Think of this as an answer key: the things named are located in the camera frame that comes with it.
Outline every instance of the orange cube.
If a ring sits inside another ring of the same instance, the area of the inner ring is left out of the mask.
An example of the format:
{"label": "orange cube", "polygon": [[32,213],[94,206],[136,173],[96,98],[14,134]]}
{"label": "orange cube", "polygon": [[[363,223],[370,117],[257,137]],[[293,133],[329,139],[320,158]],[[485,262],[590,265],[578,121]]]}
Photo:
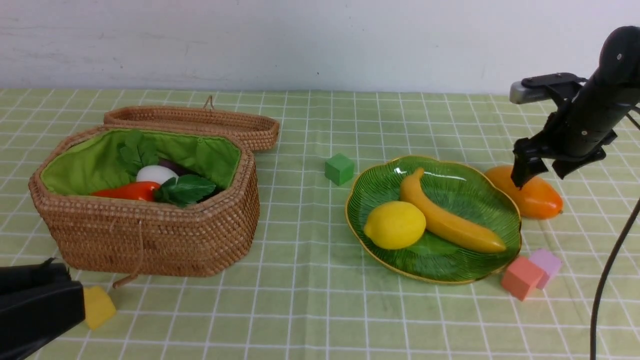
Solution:
{"label": "orange cube", "polygon": [[524,256],[518,256],[502,277],[502,287],[520,301],[524,301],[536,289],[545,271]]}

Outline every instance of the banana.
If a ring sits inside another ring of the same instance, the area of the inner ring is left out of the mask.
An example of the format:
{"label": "banana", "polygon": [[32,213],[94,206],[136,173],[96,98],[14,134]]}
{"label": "banana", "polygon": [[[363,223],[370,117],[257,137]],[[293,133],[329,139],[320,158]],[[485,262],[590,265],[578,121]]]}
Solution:
{"label": "banana", "polygon": [[423,168],[405,177],[400,184],[400,201],[410,202],[424,214],[426,230],[465,249],[483,254],[495,254],[507,249],[493,231],[454,215],[433,203],[422,191]]}

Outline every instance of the orange mango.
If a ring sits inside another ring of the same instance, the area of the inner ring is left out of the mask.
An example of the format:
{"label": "orange mango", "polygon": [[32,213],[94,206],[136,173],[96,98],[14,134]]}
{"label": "orange mango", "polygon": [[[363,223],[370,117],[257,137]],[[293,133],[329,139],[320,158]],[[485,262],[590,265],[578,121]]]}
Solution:
{"label": "orange mango", "polygon": [[551,184],[536,176],[519,189],[511,180],[512,170],[512,165],[500,165],[487,170],[484,175],[513,200],[523,217],[544,220],[562,213],[562,197]]}

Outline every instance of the white wall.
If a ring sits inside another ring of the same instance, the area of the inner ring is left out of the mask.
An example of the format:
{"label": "white wall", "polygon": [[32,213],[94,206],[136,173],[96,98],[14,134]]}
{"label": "white wall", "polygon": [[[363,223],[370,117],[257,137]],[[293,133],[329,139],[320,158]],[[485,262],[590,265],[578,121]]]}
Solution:
{"label": "white wall", "polygon": [[588,77],[638,0],[0,0],[0,88],[506,93]]}

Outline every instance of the basket handle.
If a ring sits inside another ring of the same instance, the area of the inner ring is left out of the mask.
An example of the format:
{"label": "basket handle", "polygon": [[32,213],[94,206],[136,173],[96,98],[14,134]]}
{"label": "basket handle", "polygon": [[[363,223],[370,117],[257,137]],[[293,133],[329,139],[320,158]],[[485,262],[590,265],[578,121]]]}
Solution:
{"label": "basket handle", "polygon": [[209,95],[209,97],[207,98],[207,100],[204,102],[204,105],[202,106],[203,109],[207,108],[207,105],[211,106],[211,110],[215,110],[216,108],[214,108],[213,106],[213,95]]}
{"label": "basket handle", "polygon": [[123,285],[129,284],[131,281],[138,278],[138,272],[142,267],[142,261],[144,260],[144,257],[145,257],[145,246],[142,241],[142,220],[138,221],[138,234],[140,237],[140,253],[138,254],[138,264],[136,264],[136,268],[133,269],[131,274],[123,277],[122,279],[114,282],[113,285],[111,285],[114,289],[117,289]]}

